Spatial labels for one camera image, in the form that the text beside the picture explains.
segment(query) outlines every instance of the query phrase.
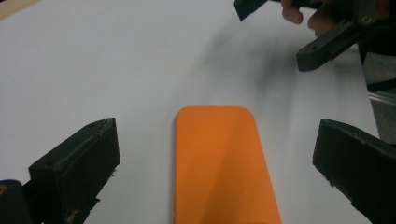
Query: orange rectangular object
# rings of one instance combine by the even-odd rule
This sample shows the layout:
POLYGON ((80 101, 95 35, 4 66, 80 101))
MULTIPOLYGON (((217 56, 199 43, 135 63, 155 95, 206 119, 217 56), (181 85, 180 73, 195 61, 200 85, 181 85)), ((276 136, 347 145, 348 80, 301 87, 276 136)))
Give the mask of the orange rectangular object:
POLYGON ((245 108, 179 111, 174 223, 281 223, 255 121, 245 108))

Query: orange block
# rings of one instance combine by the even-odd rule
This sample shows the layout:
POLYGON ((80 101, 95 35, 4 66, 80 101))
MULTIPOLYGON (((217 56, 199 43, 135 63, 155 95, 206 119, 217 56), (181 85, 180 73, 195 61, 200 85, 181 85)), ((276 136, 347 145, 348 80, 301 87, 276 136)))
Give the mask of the orange block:
POLYGON ((189 106, 177 115, 175 224, 280 224, 252 114, 189 106))

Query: finger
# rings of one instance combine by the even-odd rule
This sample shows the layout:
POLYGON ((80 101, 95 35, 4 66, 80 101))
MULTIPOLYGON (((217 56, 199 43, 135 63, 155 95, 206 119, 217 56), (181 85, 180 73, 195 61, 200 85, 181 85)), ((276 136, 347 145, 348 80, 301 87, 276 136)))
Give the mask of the finger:
POLYGON ((333 6, 323 3, 323 5, 308 20, 308 27, 318 34, 323 34, 332 29, 335 25, 333 6))
POLYGON ((285 20, 291 21, 295 24, 301 24, 304 19, 303 13, 295 7, 283 8, 282 15, 285 20))

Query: human hand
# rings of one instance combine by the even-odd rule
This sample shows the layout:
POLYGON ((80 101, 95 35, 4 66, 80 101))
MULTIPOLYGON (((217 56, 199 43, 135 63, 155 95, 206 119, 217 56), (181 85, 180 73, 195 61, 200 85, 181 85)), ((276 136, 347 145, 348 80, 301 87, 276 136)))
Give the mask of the human hand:
MULTIPOLYGON (((389 17, 390 0, 376 0, 376 16, 379 20, 389 17)), ((308 20, 308 27, 315 32, 315 36, 321 36, 330 31, 338 20, 334 17, 337 0, 322 0, 320 8, 308 20)), ((295 24, 303 22, 303 13, 292 6, 292 0, 281 0, 283 7, 282 15, 287 21, 295 24)))

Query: white table surface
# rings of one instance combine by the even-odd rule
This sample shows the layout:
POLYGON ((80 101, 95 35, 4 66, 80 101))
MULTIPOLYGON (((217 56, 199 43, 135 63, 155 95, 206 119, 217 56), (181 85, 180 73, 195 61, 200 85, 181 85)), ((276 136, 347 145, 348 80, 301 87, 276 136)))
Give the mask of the white table surface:
POLYGON ((114 117, 121 164, 86 223, 172 223, 177 111, 240 105, 284 224, 369 223, 312 165, 322 118, 377 135, 359 55, 299 73, 313 39, 277 3, 240 22, 232 0, 42 0, 0 21, 0 179, 114 117))

